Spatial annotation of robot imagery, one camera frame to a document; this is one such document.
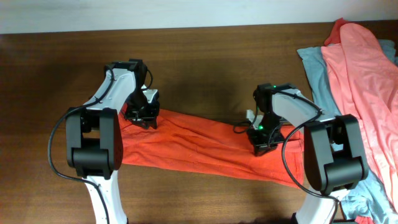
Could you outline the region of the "orange printed t-shirt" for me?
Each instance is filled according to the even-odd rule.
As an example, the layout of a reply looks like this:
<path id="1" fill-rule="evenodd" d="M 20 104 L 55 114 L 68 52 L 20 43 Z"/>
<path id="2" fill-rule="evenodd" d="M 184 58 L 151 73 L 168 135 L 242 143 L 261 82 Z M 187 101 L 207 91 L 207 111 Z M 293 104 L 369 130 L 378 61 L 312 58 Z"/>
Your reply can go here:
<path id="1" fill-rule="evenodd" d="M 289 187 L 295 186 L 293 178 L 300 183 L 304 179 L 300 133 L 289 140 L 284 158 L 280 144 L 256 157 L 246 135 L 234 133 L 230 124 L 205 118 L 161 110 L 157 129 L 143 129 L 124 118 L 119 118 L 119 125 L 123 164 L 271 181 Z"/>

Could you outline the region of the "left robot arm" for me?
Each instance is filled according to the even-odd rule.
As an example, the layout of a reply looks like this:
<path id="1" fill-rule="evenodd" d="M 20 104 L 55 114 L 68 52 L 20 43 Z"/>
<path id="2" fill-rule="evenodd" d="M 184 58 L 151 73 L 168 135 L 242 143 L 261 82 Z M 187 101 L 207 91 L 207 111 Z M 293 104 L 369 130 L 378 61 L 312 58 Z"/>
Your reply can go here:
<path id="1" fill-rule="evenodd" d="M 143 129 L 157 127 L 159 92 L 144 84 L 142 60 L 111 62 L 94 96 L 66 117 L 67 163 L 88 189 L 96 223 L 127 223 L 118 185 L 123 159 L 119 118 Z"/>

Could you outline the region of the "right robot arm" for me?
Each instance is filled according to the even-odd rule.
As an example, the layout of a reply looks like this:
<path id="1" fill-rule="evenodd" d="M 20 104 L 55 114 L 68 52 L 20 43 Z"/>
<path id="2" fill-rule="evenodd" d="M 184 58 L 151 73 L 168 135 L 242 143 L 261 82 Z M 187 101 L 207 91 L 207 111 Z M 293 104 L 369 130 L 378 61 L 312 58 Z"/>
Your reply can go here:
<path id="1" fill-rule="evenodd" d="M 246 113 L 250 122 L 246 133 L 255 156 L 280 144 L 287 169 L 287 143 L 296 132 L 303 134 L 303 164 L 310 187 L 292 179 L 307 195 L 291 223 L 335 223 L 341 200 L 369 174 L 358 120 L 321 109 L 290 83 L 258 85 L 253 98 L 256 110 Z"/>

